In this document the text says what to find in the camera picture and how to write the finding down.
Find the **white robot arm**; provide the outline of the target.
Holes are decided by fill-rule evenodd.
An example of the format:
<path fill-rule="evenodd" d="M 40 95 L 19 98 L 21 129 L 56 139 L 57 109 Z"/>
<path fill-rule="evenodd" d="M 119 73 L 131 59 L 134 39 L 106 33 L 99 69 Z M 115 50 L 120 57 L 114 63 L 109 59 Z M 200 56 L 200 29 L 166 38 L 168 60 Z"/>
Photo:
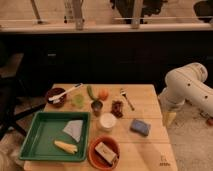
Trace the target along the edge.
<path fill-rule="evenodd" d="M 168 127 L 186 100 L 213 118 L 213 88 L 207 86 L 207 69 L 198 62 L 170 70 L 165 76 L 166 87 L 158 95 L 163 125 Z"/>

